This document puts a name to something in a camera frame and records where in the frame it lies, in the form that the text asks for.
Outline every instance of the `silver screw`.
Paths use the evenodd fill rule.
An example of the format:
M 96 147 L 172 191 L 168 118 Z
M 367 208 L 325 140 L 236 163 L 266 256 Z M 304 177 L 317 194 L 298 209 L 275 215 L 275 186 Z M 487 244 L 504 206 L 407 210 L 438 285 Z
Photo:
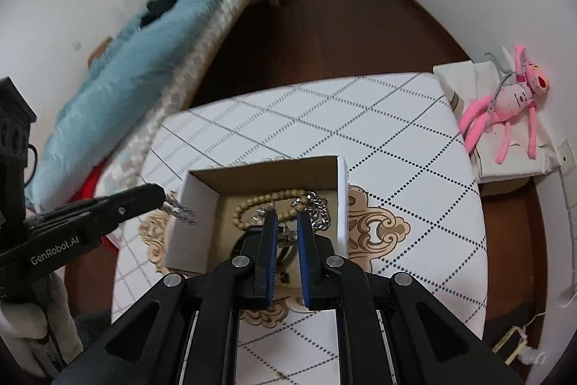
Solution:
M 340 256 L 334 254 L 327 258 L 327 264 L 331 268 L 338 268 L 344 264 L 344 261 Z
M 405 272 L 399 272 L 395 274 L 395 282 L 399 284 L 399 286 L 410 286 L 413 278 Z
M 165 276 L 164 285 L 166 287 L 178 286 L 178 284 L 180 284 L 181 280 L 182 280 L 182 278 L 178 274 L 171 273 L 171 274 Z
M 250 263 L 249 258 L 244 255 L 235 256 L 233 258 L 233 266 L 235 266 L 236 268 L 244 268 L 249 263 Z

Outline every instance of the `pink plush toy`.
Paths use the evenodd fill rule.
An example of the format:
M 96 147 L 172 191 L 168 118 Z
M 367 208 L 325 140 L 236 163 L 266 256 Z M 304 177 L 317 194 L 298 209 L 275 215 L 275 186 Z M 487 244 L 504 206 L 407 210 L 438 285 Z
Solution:
M 527 48 L 523 46 L 515 46 L 515 74 L 517 76 L 515 84 L 501 88 L 497 92 L 496 99 L 494 96 L 487 95 L 475 100 L 463 113 L 459 120 L 459 130 L 465 138 L 467 152 L 471 152 L 477 145 L 487 126 L 505 123 L 505 136 L 495 158 L 497 164 L 503 163 L 511 139 L 509 120 L 520 114 L 525 108 L 529 108 L 529 148 L 527 155 L 533 160 L 537 158 L 537 117 L 535 112 L 537 104 L 534 97 L 544 95 L 549 90 L 549 80 L 539 71 L 538 66 L 527 62 L 526 51 Z

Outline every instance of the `bracelet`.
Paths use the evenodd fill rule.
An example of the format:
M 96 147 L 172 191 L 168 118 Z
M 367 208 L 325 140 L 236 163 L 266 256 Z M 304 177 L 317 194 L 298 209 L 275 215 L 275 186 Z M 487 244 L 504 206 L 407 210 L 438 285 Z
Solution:
M 263 224 L 263 217 L 265 212 L 264 209 L 259 208 L 257 210 L 257 215 L 253 216 L 252 220 L 249 222 L 241 221 L 241 216 L 250 207 L 266 203 L 274 204 L 275 201 L 283 201 L 292 198 L 296 198 L 296 200 L 293 202 L 291 209 L 278 215 L 279 222 L 290 222 L 296 219 L 298 213 L 301 210 L 305 210 L 305 208 L 309 203 L 309 199 L 307 198 L 307 192 L 305 190 L 296 190 L 296 189 L 283 190 L 270 194 L 262 194 L 261 196 L 255 196 L 253 198 L 248 198 L 240 206 L 237 206 L 235 211 L 233 212 L 233 224 L 241 230 L 246 230 L 247 228 L 252 226 L 261 226 Z

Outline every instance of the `open box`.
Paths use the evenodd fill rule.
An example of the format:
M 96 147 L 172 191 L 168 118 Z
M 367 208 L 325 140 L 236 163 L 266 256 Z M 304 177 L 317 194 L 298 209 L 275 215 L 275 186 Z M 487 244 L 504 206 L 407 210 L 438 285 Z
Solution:
M 286 189 L 314 191 L 327 200 L 331 226 L 318 232 L 331 239 L 335 252 L 347 257 L 347 168 L 340 156 L 320 156 L 298 160 L 273 160 L 240 167 L 221 167 L 190 171 L 178 192 L 179 202 L 191 209 L 195 226 L 174 219 L 166 234 L 164 265 L 186 275 L 210 272 L 230 257 L 234 244 L 243 232 L 233 225 L 237 206 L 249 197 Z M 280 214 L 290 209 L 294 199 L 276 201 Z M 248 220 L 256 210 L 243 215 Z M 289 228 L 295 228 L 289 222 Z M 286 270 L 284 287 L 300 289 L 298 258 Z

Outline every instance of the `patterned tablecloth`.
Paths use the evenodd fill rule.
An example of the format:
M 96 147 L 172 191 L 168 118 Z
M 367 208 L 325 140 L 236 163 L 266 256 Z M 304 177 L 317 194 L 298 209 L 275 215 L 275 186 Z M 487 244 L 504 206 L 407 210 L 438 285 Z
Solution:
M 322 154 L 347 161 L 349 257 L 375 274 L 412 274 L 480 337 L 487 293 L 481 200 L 431 74 L 304 83 L 181 112 L 165 121 L 141 176 L 168 191 L 188 169 Z M 378 233 L 364 225 L 368 212 L 382 221 Z M 139 223 L 129 221 L 123 233 L 114 319 L 162 277 Z M 237 383 L 338 383 L 334 312 L 302 312 L 284 300 L 273 307 L 241 322 Z

